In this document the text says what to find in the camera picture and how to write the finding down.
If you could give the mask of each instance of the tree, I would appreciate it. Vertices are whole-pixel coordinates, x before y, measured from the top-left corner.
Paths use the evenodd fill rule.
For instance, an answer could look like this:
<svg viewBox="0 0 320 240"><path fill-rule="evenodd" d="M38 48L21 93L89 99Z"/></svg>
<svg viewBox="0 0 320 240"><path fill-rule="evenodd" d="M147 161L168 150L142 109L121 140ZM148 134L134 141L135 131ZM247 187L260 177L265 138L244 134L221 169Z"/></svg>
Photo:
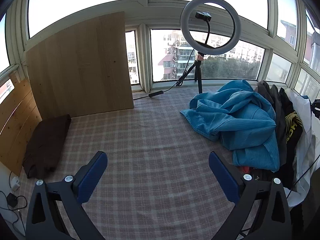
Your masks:
<svg viewBox="0 0 320 240"><path fill-rule="evenodd" d="M208 57L201 64L202 78L256 79L260 62Z"/></svg>

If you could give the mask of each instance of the charger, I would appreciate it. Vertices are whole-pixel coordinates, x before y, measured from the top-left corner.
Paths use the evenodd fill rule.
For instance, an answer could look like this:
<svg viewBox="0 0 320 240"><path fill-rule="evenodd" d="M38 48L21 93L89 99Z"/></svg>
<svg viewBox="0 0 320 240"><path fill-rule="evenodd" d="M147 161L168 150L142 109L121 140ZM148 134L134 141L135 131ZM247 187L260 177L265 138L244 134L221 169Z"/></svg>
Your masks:
<svg viewBox="0 0 320 240"><path fill-rule="evenodd" d="M7 195L7 203L9 206L14 208L16 205L18 205L18 198L12 193L9 193Z"/></svg>

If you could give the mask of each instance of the blue clamp pad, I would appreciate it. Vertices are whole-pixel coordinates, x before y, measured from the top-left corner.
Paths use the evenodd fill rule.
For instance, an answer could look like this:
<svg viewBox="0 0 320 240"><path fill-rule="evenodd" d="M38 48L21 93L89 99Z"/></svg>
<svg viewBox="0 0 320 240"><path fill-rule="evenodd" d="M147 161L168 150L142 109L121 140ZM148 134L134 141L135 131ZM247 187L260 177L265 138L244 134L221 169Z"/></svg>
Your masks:
<svg viewBox="0 0 320 240"><path fill-rule="evenodd" d="M211 152L209 155L209 166L227 199L237 204L240 200L240 194L244 189L240 172L236 170L235 166L228 164L222 156L218 156L215 152Z"/></svg>
<svg viewBox="0 0 320 240"><path fill-rule="evenodd" d="M89 201L107 165L106 153L98 151L87 165L79 169L72 188L79 204Z"/></svg>

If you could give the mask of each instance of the tripod leg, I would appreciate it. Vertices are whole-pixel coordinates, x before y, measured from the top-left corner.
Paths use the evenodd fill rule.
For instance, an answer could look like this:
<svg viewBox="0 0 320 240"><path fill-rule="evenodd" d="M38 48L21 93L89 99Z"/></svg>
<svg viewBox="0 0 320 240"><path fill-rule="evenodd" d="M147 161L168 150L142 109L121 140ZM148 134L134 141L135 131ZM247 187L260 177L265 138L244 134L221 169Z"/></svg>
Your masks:
<svg viewBox="0 0 320 240"><path fill-rule="evenodd" d="M198 89L199 94L202 93L202 80L201 80L201 69L200 66L196 66L196 73L195 73L197 80L198 80Z"/></svg>

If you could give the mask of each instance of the tripod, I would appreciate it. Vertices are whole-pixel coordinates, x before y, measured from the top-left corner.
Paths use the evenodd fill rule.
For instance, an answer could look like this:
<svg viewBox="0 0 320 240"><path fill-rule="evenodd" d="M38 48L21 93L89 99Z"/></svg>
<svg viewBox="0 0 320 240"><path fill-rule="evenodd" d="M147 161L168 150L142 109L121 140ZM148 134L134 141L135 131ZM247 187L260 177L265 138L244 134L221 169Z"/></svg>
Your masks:
<svg viewBox="0 0 320 240"><path fill-rule="evenodd" d="M197 41L200 45L204 46L204 47L207 47L207 48L210 48L210 49L213 49L213 47L211 47L210 45L207 45L205 43L202 43L200 41ZM195 61L193 62L193 64L188 68L188 70L178 79L177 81L177 85L176 86L179 86L183 80L189 75L189 73L194 69L196 68L195 70L195 81L198 82L198 90L199 90L199 94L202 93L202 78L201 78L201 63L202 61L204 60L204 55L202 52L198 52L198 55L195 59Z"/></svg>

